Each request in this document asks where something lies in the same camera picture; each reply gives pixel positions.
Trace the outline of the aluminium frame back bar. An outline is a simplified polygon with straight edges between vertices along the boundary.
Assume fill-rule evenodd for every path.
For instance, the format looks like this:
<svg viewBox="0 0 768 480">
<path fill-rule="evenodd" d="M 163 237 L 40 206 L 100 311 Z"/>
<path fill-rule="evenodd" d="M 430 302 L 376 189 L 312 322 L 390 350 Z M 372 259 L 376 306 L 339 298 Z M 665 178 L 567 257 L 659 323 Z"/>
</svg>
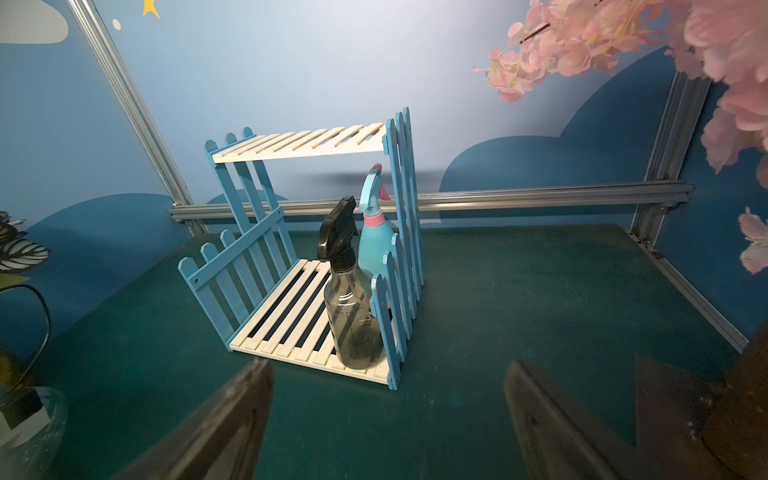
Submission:
<svg viewBox="0 0 768 480">
<path fill-rule="evenodd" d="M 511 210 L 551 207 L 680 204 L 688 202 L 694 186 L 683 181 L 660 180 L 628 184 L 530 189 L 440 192 L 419 194 L 420 212 Z M 325 216 L 335 200 L 278 201 L 286 216 Z M 177 222 L 234 218 L 227 204 L 186 205 L 170 209 Z"/>
</svg>

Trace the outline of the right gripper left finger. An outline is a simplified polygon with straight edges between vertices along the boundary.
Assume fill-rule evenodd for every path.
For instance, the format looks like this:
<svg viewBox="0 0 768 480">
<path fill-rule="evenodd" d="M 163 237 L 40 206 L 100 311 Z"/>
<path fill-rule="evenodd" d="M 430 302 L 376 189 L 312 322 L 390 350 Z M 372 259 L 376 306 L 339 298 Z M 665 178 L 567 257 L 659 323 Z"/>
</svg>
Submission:
<svg viewBox="0 0 768 480">
<path fill-rule="evenodd" d="M 255 359 L 117 479 L 251 479 L 275 389 L 275 373 Z"/>
</svg>

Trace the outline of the brown tree pot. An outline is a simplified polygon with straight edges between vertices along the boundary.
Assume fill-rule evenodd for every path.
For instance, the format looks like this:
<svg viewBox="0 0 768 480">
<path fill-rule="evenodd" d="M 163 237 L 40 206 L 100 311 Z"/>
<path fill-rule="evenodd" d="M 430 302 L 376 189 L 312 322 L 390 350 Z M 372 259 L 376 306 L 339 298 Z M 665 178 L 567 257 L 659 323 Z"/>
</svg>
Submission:
<svg viewBox="0 0 768 480">
<path fill-rule="evenodd" d="M 714 456 L 741 477 L 767 477 L 766 324 L 725 375 L 723 394 L 702 438 Z"/>
</svg>

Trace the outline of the blue white slatted shelf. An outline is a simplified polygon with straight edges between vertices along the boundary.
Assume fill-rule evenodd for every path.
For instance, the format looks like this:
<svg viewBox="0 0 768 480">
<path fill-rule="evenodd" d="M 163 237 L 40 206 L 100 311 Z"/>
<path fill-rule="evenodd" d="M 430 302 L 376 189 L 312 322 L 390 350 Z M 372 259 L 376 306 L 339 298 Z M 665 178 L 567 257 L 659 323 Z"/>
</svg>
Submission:
<svg viewBox="0 0 768 480">
<path fill-rule="evenodd" d="M 411 115 L 367 126 L 258 135 L 245 129 L 205 151 L 235 226 L 205 243 L 178 270 L 225 347 L 397 389 L 426 279 L 418 210 Z M 389 200 L 379 205 L 394 231 L 395 255 L 372 277 L 371 313 L 383 351 L 366 370 L 336 355 L 324 288 L 330 263 L 296 247 L 266 165 L 271 160 L 380 153 L 389 160 Z"/>
</svg>

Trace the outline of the aluminium frame right post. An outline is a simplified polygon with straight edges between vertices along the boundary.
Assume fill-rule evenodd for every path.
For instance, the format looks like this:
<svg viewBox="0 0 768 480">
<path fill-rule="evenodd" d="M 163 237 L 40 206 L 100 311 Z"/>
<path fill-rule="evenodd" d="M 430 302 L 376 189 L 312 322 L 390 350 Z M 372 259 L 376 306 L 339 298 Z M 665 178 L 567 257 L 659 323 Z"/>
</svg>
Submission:
<svg viewBox="0 0 768 480">
<path fill-rule="evenodd" d="M 636 207 L 630 225 L 631 234 L 651 251 L 667 214 L 690 198 L 692 187 L 679 177 L 710 86 L 709 79 L 673 77 L 644 177 L 657 192 Z"/>
</svg>

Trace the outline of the green yellow potted plant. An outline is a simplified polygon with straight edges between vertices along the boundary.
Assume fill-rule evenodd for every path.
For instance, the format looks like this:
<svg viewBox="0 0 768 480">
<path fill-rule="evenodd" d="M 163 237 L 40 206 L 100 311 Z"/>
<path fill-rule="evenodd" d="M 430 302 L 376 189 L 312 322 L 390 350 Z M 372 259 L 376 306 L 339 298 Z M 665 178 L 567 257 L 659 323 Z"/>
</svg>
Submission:
<svg viewBox="0 0 768 480">
<path fill-rule="evenodd" d="M 27 274 L 50 258 L 47 247 L 26 237 L 27 232 L 20 229 L 23 223 L 1 212 L 1 291 L 28 281 Z"/>
</svg>

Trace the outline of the aluminium frame post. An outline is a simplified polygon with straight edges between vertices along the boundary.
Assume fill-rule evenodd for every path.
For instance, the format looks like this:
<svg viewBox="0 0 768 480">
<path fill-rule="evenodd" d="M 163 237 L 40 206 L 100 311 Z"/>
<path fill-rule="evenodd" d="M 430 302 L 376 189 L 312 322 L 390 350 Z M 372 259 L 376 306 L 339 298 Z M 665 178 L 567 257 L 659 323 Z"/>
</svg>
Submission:
<svg viewBox="0 0 768 480">
<path fill-rule="evenodd" d="M 636 207 L 630 225 L 631 234 L 651 251 L 667 214 L 690 198 L 692 187 L 679 177 L 710 86 L 709 79 L 673 77 L 644 177 L 657 192 Z"/>
<path fill-rule="evenodd" d="M 66 0 L 91 51 L 117 96 L 175 207 L 193 204 L 192 195 L 165 144 L 143 98 L 131 78 L 106 24 L 95 4 L 88 0 Z"/>
</svg>

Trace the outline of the aluminium frame left post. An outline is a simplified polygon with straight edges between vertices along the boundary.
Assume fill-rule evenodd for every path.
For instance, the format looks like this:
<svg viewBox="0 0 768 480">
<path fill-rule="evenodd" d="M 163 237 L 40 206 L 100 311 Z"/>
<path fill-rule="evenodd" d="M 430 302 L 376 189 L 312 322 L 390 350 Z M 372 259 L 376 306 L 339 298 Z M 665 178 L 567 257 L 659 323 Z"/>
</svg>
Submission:
<svg viewBox="0 0 768 480">
<path fill-rule="evenodd" d="M 192 195 L 165 144 L 143 98 L 131 78 L 106 24 L 95 4 L 88 0 L 66 0 L 91 51 L 117 96 L 175 207 L 193 204 Z"/>
</svg>

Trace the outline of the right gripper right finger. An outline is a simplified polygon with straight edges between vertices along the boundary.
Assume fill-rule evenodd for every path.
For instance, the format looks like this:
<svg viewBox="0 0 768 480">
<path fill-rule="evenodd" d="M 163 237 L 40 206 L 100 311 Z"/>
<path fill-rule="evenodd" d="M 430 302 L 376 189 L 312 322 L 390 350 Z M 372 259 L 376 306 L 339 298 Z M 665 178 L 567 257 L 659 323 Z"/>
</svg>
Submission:
<svg viewBox="0 0 768 480">
<path fill-rule="evenodd" d="M 531 479 L 622 479 L 603 451 L 610 432 L 587 421 L 548 375 L 527 360 L 509 364 L 504 393 Z"/>
</svg>

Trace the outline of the clear white spray bottle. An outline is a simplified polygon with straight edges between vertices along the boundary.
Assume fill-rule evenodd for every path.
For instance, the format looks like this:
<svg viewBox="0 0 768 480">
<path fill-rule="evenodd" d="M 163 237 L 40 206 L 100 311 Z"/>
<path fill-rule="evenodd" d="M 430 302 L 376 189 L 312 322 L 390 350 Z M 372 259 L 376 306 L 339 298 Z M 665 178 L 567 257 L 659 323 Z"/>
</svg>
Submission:
<svg viewBox="0 0 768 480">
<path fill-rule="evenodd" d="M 59 390 L 1 391 L 1 478 L 54 479 L 51 465 L 62 443 L 68 404 Z"/>
</svg>

